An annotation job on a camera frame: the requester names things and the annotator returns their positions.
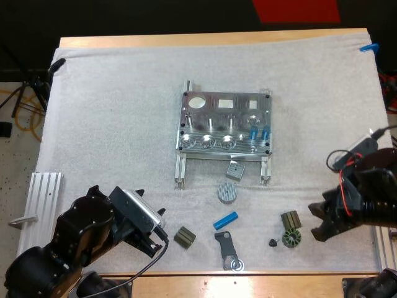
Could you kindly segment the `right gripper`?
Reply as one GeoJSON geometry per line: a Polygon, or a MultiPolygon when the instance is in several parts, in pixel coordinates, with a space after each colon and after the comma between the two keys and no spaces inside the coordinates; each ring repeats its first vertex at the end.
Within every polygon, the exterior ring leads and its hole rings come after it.
{"type": "Polygon", "coordinates": [[[359,190],[354,170],[353,166],[341,170],[338,186],[322,193],[323,201],[308,205],[311,214],[323,220],[319,227],[311,229],[317,241],[325,242],[361,225],[373,225],[366,214],[365,195],[359,190]]]}

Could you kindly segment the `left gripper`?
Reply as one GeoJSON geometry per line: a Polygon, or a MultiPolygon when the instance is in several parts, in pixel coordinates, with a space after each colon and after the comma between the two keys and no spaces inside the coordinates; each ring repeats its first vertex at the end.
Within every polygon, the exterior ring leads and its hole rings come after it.
{"type": "MultiPolygon", "coordinates": [[[[135,191],[136,195],[143,197],[145,193],[144,189],[138,189],[135,191]]],[[[162,217],[166,209],[162,208],[158,210],[158,214],[162,217]]],[[[150,239],[151,232],[141,232],[130,220],[121,215],[116,215],[112,224],[112,236],[113,244],[118,245],[121,242],[125,242],[130,246],[140,250],[150,258],[163,247],[162,245],[156,244],[150,239]]]]}

